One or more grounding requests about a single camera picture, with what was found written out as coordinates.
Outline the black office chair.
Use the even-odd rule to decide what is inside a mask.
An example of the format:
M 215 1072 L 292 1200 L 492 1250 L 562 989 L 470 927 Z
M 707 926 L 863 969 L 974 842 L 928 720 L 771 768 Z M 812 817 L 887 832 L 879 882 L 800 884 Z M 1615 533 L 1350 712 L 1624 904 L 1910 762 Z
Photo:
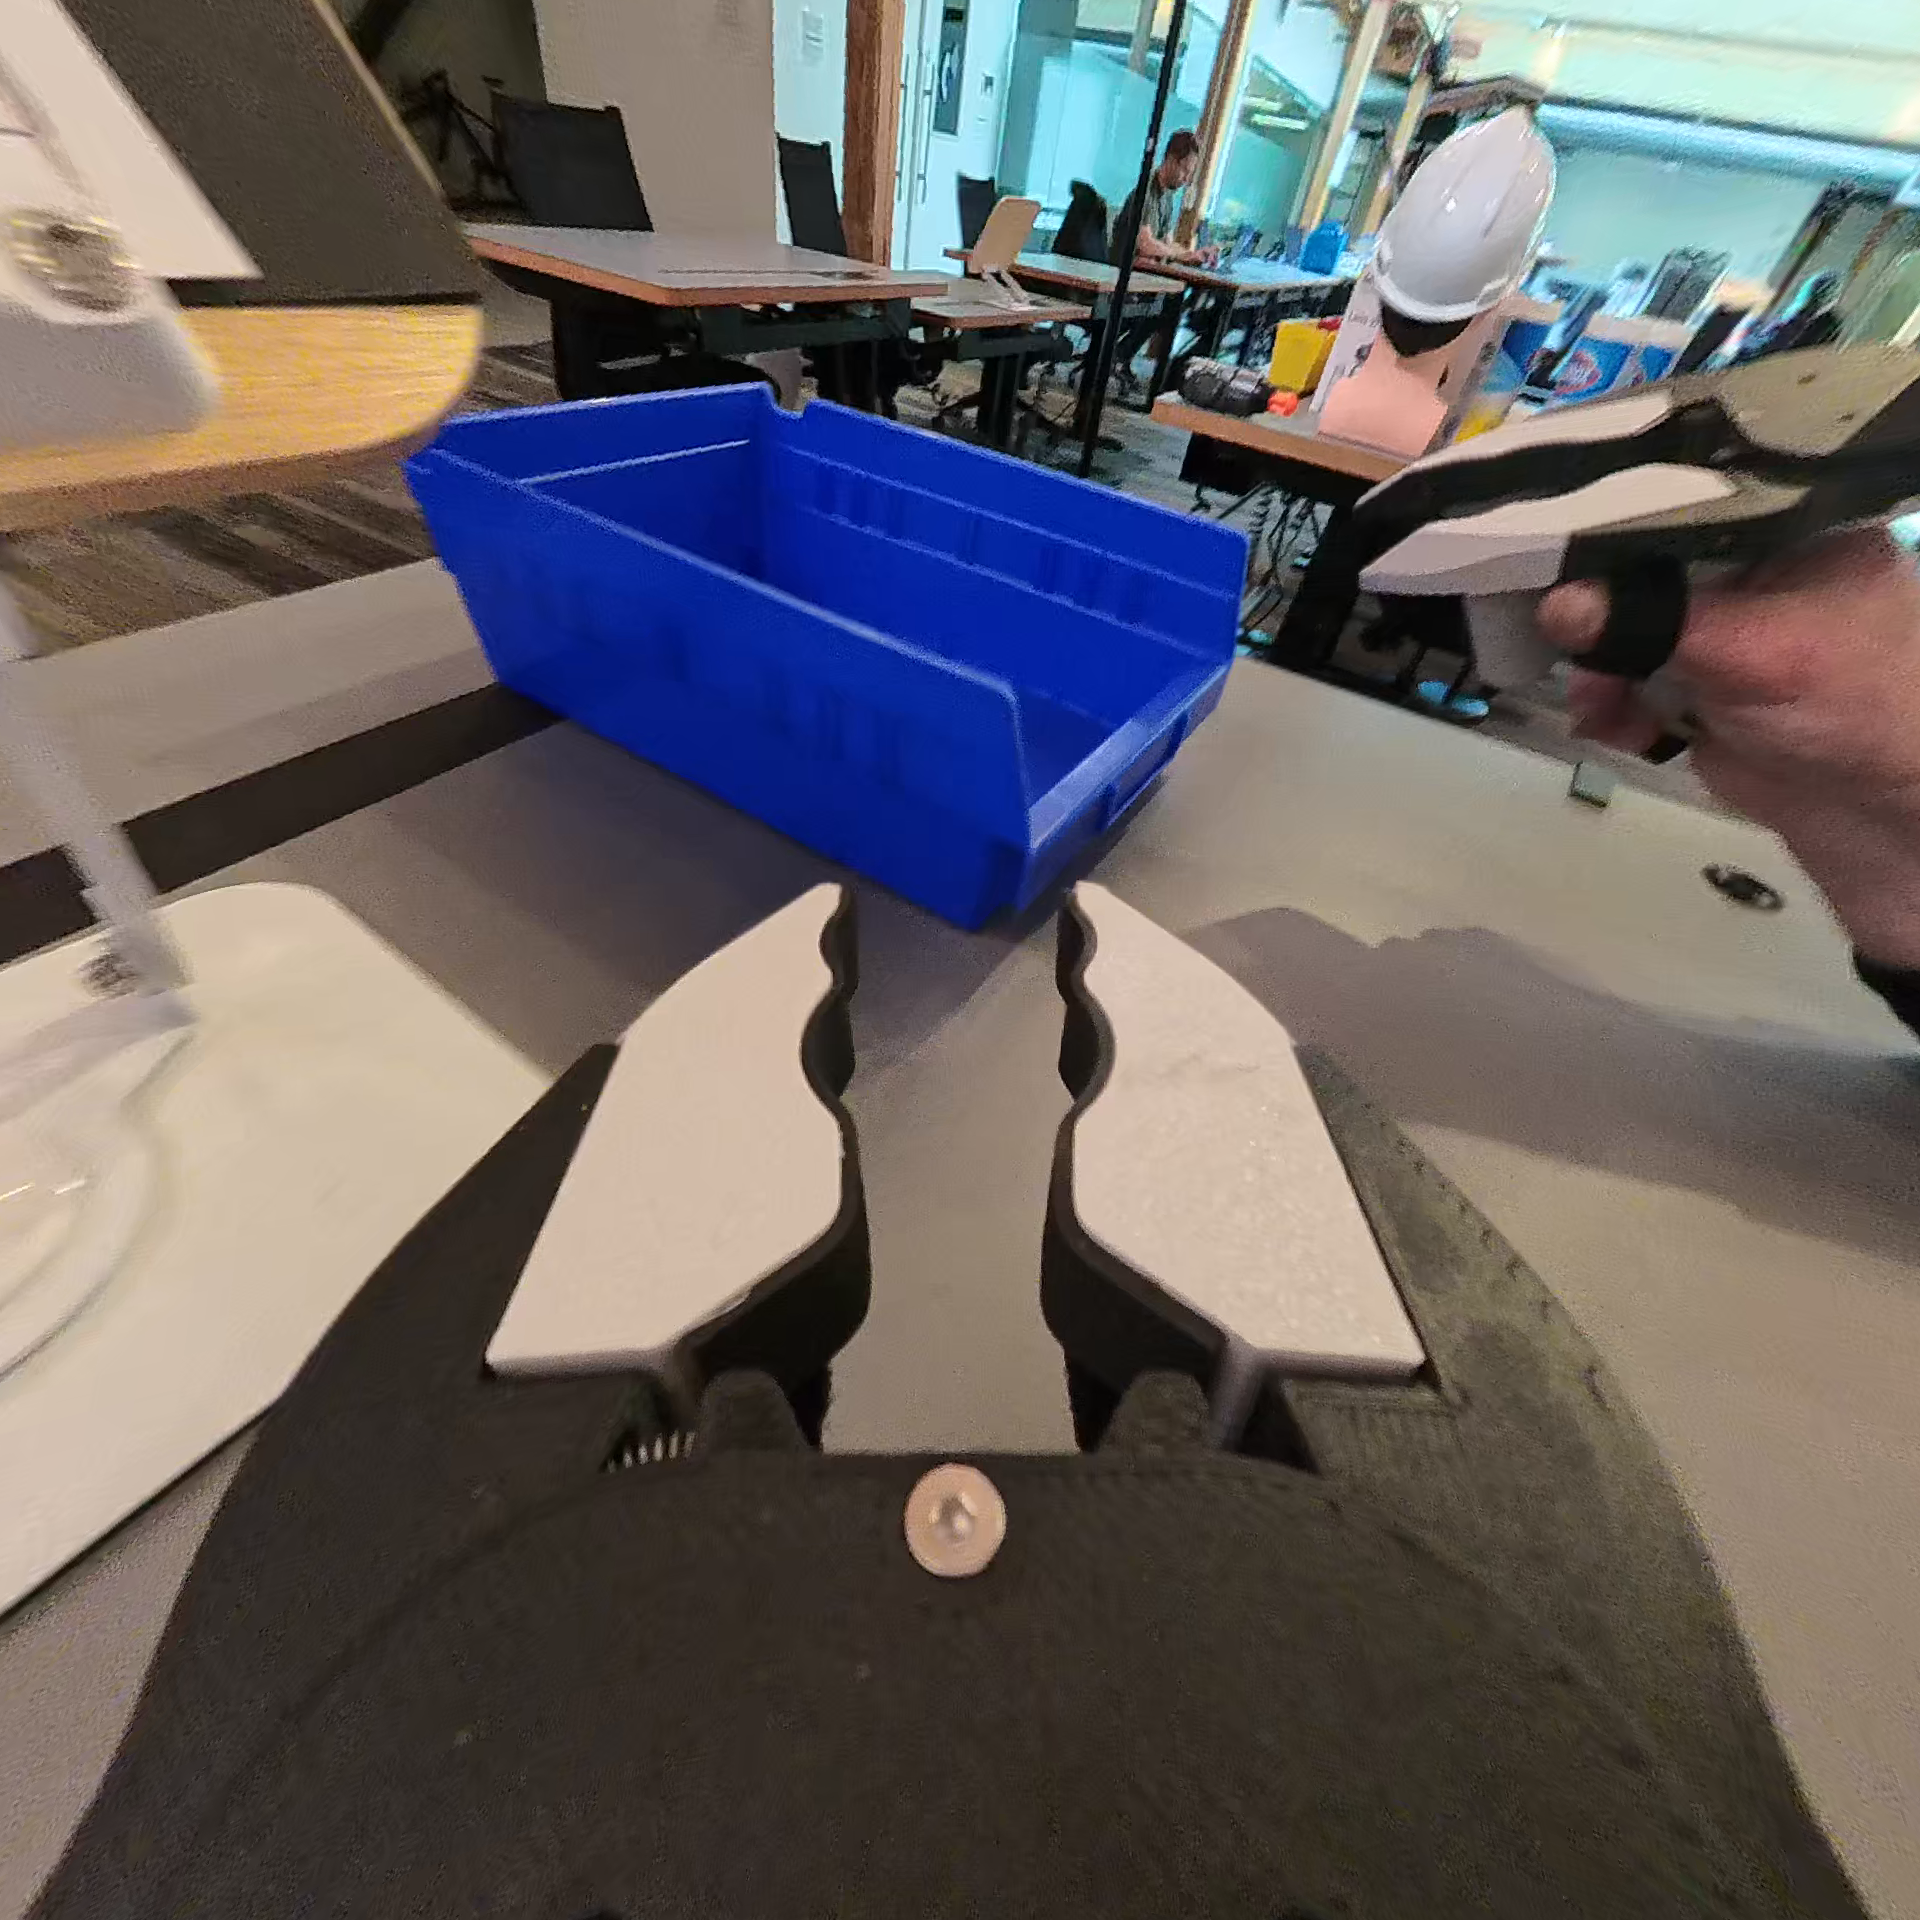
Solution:
M 619 106 L 492 94 L 502 167 L 531 223 L 652 233 Z
M 812 253 L 850 257 L 833 143 L 777 134 L 775 153 L 790 245 Z

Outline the wooden post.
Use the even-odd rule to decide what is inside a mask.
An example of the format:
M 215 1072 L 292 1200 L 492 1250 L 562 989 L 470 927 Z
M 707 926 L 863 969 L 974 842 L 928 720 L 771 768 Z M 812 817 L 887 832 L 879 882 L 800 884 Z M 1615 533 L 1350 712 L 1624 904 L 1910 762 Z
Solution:
M 841 209 L 848 252 L 890 268 L 907 1 L 847 4 Z

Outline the black backing sheet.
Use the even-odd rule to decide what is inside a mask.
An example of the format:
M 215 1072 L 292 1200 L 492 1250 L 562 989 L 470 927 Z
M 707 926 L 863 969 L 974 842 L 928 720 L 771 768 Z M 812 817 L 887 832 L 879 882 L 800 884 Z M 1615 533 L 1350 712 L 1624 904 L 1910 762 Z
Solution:
M 475 306 L 442 190 L 329 4 L 64 4 L 257 260 L 190 306 Z

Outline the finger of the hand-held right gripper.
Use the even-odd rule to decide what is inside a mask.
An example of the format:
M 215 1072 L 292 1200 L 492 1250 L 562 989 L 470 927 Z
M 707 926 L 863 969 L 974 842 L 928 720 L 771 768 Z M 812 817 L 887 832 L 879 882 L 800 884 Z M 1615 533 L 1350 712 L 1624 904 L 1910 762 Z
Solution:
M 1641 464 L 1714 472 L 1714 392 L 1632 390 L 1617 400 L 1554 407 L 1427 455 L 1384 485 L 1411 492 L 1416 506 L 1456 514 L 1510 498 L 1572 492 Z M 1705 510 L 1665 511 L 1608 533 L 1578 535 L 1569 554 L 1580 546 L 1584 557 L 1600 554 L 1606 561 L 1651 554 L 1713 561 L 1714 535 Z M 1353 554 L 1367 561 L 1375 551 L 1360 533 L 1358 505 Z
M 1559 583 L 1576 536 L 1716 506 L 1735 493 L 1732 477 L 1679 464 L 1630 465 L 1572 492 L 1456 514 L 1416 506 L 1411 492 L 1378 485 L 1360 498 L 1360 533 L 1376 548 L 1360 586 L 1387 596 L 1538 591 Z

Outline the wood-edged office desk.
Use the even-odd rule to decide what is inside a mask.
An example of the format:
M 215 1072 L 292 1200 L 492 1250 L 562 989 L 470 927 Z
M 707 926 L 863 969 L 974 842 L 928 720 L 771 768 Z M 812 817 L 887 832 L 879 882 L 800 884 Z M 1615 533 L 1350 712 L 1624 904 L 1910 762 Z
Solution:
M 1353 574 L 1327 557 L 1343 543 L 1353 505 L 1396 476 L 1407 458 L 1328 439 L 1315 416 L 1231 416 L 1171 392 L 1150 409 L 1186 433 L 1180 477 L 1208 505 L 1233 496 L 1226 519 L 1250 511 L 1250 557 L 1240 609 L 1242 649 L 1266 665 L 1386 697 L 1395 689 L 1340 646 L 1360 606 Z

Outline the blue plastic bin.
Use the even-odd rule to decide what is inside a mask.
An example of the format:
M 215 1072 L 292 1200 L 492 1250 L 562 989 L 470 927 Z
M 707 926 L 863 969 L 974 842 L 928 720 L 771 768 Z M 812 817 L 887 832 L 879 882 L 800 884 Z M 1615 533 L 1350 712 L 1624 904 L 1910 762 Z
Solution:
M 764 386 L 455 417 L 406 464 L 496 681 L 958 927 L 1216 708 L 1247 535 Z

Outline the black pole stand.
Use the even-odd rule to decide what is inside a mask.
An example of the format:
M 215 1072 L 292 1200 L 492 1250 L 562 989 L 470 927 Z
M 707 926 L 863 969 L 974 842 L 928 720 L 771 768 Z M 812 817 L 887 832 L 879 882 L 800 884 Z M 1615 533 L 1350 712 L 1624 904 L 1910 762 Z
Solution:
M 1129 301 L 1131 280 L 1137 274 L 1138 233 L 1145 215 L 1147 182 L 1162 161 L 1163 117 L 1172 82 L 1180 70 L 1186 8 L 1186 1 L 1171 4 L 1168 33 L 1162 49 L 1155 101 L 1143 130 L 1143 151 L 1137 184 L 1120 207 L 1120 233 L 1119 241 L 1113 245 L 1116 279 L 1107 297 L 1105 318 L 1095 328 L 1095 360 L 1091 375 L 1084 380 L 1084 390 L 1078 410 L 1082 424 L 1080 456 L 1074 468 L 1078 477 L 1091 477 L 1097 456 L 1100 423 L 1108 397 L 1108 384 L 1113 377 L 1113 356 L 1119 350 L 1120 332 L 1124 324 L 1124 306 Z

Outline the wooden document stand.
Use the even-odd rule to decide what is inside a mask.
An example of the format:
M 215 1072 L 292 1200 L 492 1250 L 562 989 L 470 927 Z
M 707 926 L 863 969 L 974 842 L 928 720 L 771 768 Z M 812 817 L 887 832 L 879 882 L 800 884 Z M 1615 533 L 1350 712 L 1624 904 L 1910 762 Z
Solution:
M 114 233 L 4 209 L 4 533 L 307 481 L 431 441 L 475 306 L 190 306 Z M 4 798 L 86 942 L 4 962 L 4 1613 L 252 1425 L 538 1088 L 329 895 L 164 902 L 41 704 L 4 589 Z

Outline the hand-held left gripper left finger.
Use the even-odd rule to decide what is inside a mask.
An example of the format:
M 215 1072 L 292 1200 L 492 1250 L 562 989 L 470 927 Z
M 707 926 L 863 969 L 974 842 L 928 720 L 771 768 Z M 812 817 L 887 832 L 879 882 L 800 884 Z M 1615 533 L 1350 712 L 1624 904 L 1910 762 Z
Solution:
M 759 1370 L 819 1429 L 873 1295 L 855 989 L 855 900 L 822 882 L 626 1025 L 488 1344 L 494 1376 L 639 1376 L 688 1416 L 708 1381 Z

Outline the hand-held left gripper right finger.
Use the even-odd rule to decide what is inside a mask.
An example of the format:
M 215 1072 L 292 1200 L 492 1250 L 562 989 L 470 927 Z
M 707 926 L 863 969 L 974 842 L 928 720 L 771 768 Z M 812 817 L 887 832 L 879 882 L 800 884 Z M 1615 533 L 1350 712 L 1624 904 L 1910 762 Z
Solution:
M 1042 1317 L 1091 1447 L 1143 1376 L 1242 1447 L 1287 1382 L 1407 1388 L 1428 1358 L 1283 1018 L 1113 888 L 1064 900 L 1068 1110 Z

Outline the pink mannequin head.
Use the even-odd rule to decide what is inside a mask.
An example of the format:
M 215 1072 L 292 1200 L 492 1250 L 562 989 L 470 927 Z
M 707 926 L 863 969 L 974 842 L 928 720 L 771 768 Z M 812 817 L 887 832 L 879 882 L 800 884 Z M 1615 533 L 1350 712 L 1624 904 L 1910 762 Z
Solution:
M 1431 322 L 1353 301 L 1315 389 L 1318 433 L 1407 461 L 1438 448 L 1503 322 L 1500 304 L 1468 319 Z

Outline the grey-topped office desk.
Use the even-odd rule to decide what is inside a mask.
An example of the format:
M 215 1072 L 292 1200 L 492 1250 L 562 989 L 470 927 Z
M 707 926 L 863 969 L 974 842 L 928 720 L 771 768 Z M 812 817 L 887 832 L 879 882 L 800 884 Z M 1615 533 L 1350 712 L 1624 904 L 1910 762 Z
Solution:
M 467 223 L 471 252 L 512 288 L 544 300 L 562 400 L 614 397 L 616 375 L 747 362 L 767 351 L 826 360 L 830 400 L 880 409 L 880 345 L 904 342 L 916 306 L 950 297 L 944 272 L 897 272 L 772 239 L 543 223 Z M 594 351 L 567 312 L 643 324 L 648 351 Z

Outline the person's right hand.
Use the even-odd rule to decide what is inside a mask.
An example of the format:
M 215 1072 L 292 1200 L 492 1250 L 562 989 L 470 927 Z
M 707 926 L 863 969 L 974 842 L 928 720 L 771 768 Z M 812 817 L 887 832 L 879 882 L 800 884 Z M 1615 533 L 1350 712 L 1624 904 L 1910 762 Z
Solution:
M 1919 966 L 1919 578 L 1881 524 L 1689 596 L 1698 780 L 1774 832 L 1859 954 Z

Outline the white hard hat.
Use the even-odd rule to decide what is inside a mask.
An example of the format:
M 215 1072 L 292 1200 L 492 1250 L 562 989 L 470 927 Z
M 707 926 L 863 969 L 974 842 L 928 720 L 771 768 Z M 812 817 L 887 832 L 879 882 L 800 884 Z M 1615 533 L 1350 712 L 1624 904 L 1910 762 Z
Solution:
M 1537 257 L 1554 184 L 1553 145 L 1532 106 L 1447 137 L 1384 220 L 1371 260 L 1384 308 L 1424 327 L 1490 312 Z

